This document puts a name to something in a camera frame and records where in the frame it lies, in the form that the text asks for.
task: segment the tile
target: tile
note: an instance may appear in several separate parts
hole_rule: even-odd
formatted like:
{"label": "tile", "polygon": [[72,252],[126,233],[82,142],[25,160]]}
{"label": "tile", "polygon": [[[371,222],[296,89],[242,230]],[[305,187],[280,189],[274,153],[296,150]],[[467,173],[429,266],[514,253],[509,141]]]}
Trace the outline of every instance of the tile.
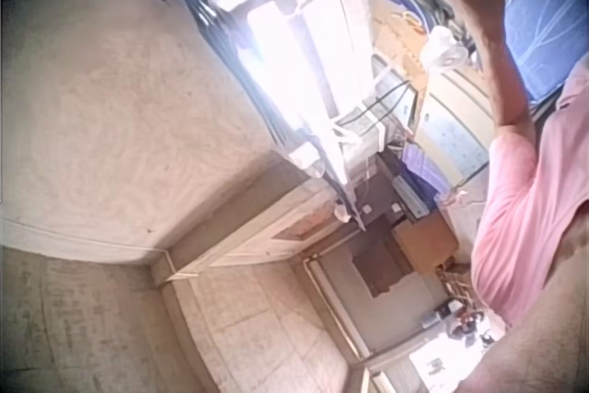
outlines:
{"label": "tile", "polygon": [[212,268],[193,284],[210,331],[224,329],[270,308],[268,298],[247,266]]}
{"label": "tile", "polygon": [[294,352],[280,321],[271,311],[213,332],[213,339],[245,392],[261,384]]}
{"label": "tile", "polygon": [[329,381],[328,392],[341,393],[345,388],[346,381],[348,380],[348,373],[350,371],[350,367],[339,353],[337,355],[334,355],[334,358],[336,364],[333,374],[331,375],[331,379]]}
{"label": "tile", "polygon": [[336,380],[334,376],[343,376],[343,357],[327,332],[322,331],[315,344],[304,358],[309,373],[322,391],[330,391]]}
{"label": "tile", "polygon": [[311,324],[313,324],[318,329],[325,328],[325,325],[323,324],[323,321],[319,317],[319,314],[317,313],[316,309],[313,307],[313,304],[311,303],[311,301],[309,301],[308,299],[303,304],[301,304],[299,307],[297,307],[295,312],[298,315],[300,315],[301,317],[303,317],[304,319],[306,319],[307,321],[309,321]]}
{"label": "tile", "polygon": [[301,358],[293,354],[254,393],[312,393],[318,386]]}
{"label": "tile", "polygon": [[253,266],[253,271],[279,317],[296,310],[308,300],[287,262],[260,264]]}
{"label": "tile", "polygon": [[59,373],[55,369],[31,369],[3,372],[2,391],[5,393],[46,393],[49,391],[74,393],[77,390],[65,389]]}
{"label": "tile", "polygon": [[321,333],[321,329],[318,329],[295,312],[282,317],[281,322],[296,353],[301,357],[305,356]]}
{"label": "tile", "polygon": [[42,256],[2,248],[3,370],[53,367],[43,318],[44,275]]}
{"label": "tile", "polygon": [[[190,278],[188,281],[191,289],[195,290],[199,279]],[[211,336],[207,328],[201,308],[196,301],[196,295],[192,290],[177,291],[177,293],[182,304],[182,312],[186,318],[191,337],[194,339],[198,352],[221,393],[241,392],[241,389],[237,385],[233,375],[231,375],[231,372],[229,372],[225,360],[213,341],[213,336]]]}
{"label": "tile", "polygon": [[136,293],[134,305],[154,365],[167,389],[175,393],[191,393],[198,380],[179,346],[162,295],[155,290]]}

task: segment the electrical wire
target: electrical wire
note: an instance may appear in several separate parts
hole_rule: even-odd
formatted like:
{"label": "electrical wire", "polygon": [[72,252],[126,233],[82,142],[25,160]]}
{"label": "electrical wire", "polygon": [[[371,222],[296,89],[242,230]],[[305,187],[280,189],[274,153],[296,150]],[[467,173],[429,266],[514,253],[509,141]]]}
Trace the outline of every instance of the electrical wire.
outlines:
{"label": "electrical wire", "polygon": [[[401,97],[403,97],[405,95],[405,93],[407,92],[407,90],[409,89],[409,82],[404,82],[404,83],[406,83],[407,85],[405,86],[405,89],[403,90],[403,93],[401,94]],[[393,113],[393,111],[395,110],[395,108],[397,107],[397,105],[398,105],[398,102],[385,115],[383,115],[380,119],[378,119],[378,121],[375,124],[373,124],[372,126],[370,126],[363,133],[361,133],[360,136],[361,137],[364,137],[367,133],[369,133],[370,131],[372,131],[377,126],[378,123],[380,123],[382,120],[384,120],[386,117],[388,117],[390,114]]]}
{"label": "electrical wire", "polygon": [[383,101],[390,94],[392,94],[393,92],[395,92],[397,89],[399,89],[402,86],[406,86],[405,91],[403,91],[403,94],[401,94],[401,96],[403,97],[403,95],[407,92],[407,89],[409,88],[409,80],[405,80],[404,82],[399,83],[398,85],[390,88],[388,90],[388,92],[383,97],[377,98],[376,101],[372,105],[366,107],[365,110],[363,110],[360,114],[356,115],[355,117],[352,117],[351,119],[349,119],[347,121],[344,121],[344,122],[339,123],[339,126],[346,126],[346,125],[348,125],[350,123],[353,123],[353,122],[361,119],[365,115],[366,112],[368,112],[369,110],[371,110],[374,106],[376,106],[377,104],[379,104],[381,101]]}

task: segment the wall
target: wall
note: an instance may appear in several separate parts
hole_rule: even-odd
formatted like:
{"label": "wall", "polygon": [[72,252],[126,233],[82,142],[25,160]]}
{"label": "wall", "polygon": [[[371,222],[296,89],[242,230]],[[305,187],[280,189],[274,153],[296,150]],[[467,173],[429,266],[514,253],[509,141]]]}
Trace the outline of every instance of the wall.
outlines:
{"label": "wall", "polygon": [[2,391],[202,391],[147,268],[7,248],[2,264]]}
{"label": "wall", "polygon": [[3,0],[2,37],[5,245],[154,260],[271,161],[182,0]]}
{"label": "wall", "polygon": [[416,272],[393,285],[390,292],[373,298],[352,258],[362,248],[374,244],[377,235],[380,235],[378,230],[358,234],[319,260],[373,352],[395,345],[419,331],[422,317],[447,298],[435,276]]}
{"label": "wall", "polygon": [[342,391],[348,365],[285,261],[212,268],[163,294],[223,393]]}

